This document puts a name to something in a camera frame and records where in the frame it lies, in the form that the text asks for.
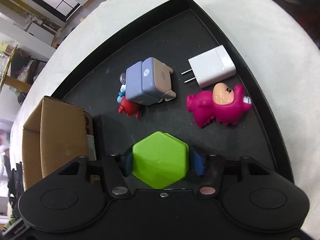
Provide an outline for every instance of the pink plush toy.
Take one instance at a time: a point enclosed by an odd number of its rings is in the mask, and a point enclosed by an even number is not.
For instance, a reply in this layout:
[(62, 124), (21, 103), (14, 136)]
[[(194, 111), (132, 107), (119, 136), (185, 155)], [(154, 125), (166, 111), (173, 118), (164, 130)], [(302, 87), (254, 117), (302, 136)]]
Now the pink plush toy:
[(187, 96), (187, 110), (193, 112), (196, 124), (202, 128), (211, 119), (223, 125), (236, 125), (244, 111), (252, 108), (251, 99), (244, 96), (243, 85), (231, 90), (224, 83), (218, 83), (211, 91), (201, 91)]

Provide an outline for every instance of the cardboard box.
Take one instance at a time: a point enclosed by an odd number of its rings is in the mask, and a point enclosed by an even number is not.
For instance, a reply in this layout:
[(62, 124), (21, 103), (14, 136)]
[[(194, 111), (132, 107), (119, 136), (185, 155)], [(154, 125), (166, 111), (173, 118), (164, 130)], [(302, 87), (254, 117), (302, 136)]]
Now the cardboard box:
[(63, 101), (42, 98), (23, 126), (25, 189), (80, 155), (96, 159), (91, 115)]

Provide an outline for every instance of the green object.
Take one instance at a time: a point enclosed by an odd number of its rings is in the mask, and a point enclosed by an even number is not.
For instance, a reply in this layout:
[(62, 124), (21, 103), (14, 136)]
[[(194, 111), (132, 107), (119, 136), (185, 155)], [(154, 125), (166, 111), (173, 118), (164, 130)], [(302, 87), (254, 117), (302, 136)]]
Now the green object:
[(188, 152), (188, 144), (170, 134), (155, 132), (132, 147), (132, 173), (153, 188), (167, 187), (186, 176)]

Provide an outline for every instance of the pink toy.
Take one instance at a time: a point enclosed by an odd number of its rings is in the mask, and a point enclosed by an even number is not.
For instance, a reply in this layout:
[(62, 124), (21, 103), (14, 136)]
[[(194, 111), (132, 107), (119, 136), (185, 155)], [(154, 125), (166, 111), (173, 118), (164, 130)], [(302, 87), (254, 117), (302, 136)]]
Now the pink toy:
[(139, 117), (139, 105), (137, 103), (131, 102), (125, 98), (125, 96), (121, 99), (120, 106), (118, 109), (119, 114), (125, 112), (127, 116), (131, 117), (133, 114), (136, 119)]
[(243, 112), (251, 108), (251, 100), (244, 96), (243, 85), (236, 85), (234, 90), (231, 90), (225, 84), (219, 83), (213, 92), (202, 91), (187, 96), (187, 110), (193, 112), (196, 124), (200, 128), (214, 118), (223, 125), (236, 125)]

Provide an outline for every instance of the white table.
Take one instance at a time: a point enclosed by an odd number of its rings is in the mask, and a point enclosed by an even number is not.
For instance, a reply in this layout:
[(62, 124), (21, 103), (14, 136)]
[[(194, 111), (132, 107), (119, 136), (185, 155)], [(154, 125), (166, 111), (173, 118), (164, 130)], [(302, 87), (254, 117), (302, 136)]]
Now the white table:
[[(24, 101), (11, 133), (11, 164), (21, 160), (22, 127), (95, 48), (168, 0), (107, 0), (59, 46)], [(296, 184), (310, 198), (303, 229), (320, 238), (320, 53), (307, 33), (271, 0), (194, 0), (217, 23), (258, 81), (281, 130)]]

